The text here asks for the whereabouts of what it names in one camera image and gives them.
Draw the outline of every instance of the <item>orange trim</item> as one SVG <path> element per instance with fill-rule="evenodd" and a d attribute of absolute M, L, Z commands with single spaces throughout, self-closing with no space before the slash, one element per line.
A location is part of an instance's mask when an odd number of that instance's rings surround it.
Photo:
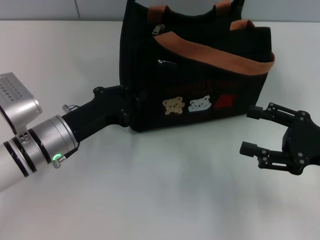
<path fill-rule="evenodd" d="M 230 13 L 231 2 L 230 0 L 221 0 L 221 2 L 215 4 L 215 7 L 217 17 L 226 17 Z"/>
<path fill-rule="evenodd" d="M 255 28 L 256 26 L 250 20 L 238 20 L 233 21 L 230 25 L 230 31 L 237 30 L 237 29 L 249 29 Z"/>
<path fill-rule="evenodd" d="M 167 50 L 182 57 L 248 76 L 266 74 L 275 63 L 274 54 L 272 62 L 258 62 L 184 40 L 172 31 L 158 35 L 154 39 Z"/>
<path fill-rule="evenodd" d="M 160 24 L 162 21 L 162 15 L 166 10 L 167 5 L 151 6 L 148 9 L 146 20 L 148 23 Z"/>

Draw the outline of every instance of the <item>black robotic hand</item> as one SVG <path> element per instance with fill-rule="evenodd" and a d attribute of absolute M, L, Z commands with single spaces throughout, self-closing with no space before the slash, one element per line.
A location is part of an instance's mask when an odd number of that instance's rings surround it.
<path fill-rule="evenodd" d="M 269 103 L 266 110 L 252 106 L 247 117 L 266 119 L 288 127 L 282 139 L 282 151 L 242 143 L 240 154 L 252 158 L 257 156 L 259 168 L 301 175 L 308 165 L 320 166 L 320 127 L 311 120 L 309 113 Z"/>

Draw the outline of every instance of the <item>white bear patch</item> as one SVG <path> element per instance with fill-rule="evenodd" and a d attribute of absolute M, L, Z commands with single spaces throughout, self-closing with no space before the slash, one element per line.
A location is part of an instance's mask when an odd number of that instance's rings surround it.
<path fill-rule="evenodd" d="M 207 110 L 211 107 L 211 102 L 209 101 L 210 96 L 205 96 L 200 99 L 195 99 L 190 101 L 189 112 L 199 112 Z"/>

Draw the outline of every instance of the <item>table surface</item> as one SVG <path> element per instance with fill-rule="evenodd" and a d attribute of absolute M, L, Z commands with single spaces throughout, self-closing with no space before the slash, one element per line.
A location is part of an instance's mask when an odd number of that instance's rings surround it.
<path fill-rule="evenodd" d="M 121 22 L 0 21 L 0 73 L 40 102 L 29 127 L 119 84 Z M 258 106 L 320 124 L 320 23 L 259 22 L 275 66 Z M 0 119 L 0 142 L 13 134 Z M 245 116 L 134 133 L 109 126 L 63 163 L 0 193 L 1 240 L 318 240 L 320 167 L 261 170 L 242 141 L 281 150 L 286 128 Z"/>

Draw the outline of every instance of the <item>green led light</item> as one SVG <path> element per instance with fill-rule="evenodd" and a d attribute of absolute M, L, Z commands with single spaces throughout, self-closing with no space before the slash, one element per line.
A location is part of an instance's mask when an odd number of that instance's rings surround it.
<path fill-rule="evenodd" d="M 62 154 L 61 154 L 61 153 L 58 153 L 58 154 L 54 155 L 54 157 L 52 158 L 52 160 L 53 160 L 53 161 L 56 161 L 56 160 L 58 160 L 58 159 L 61 158 L 61 157 L 62 157 Z"/>

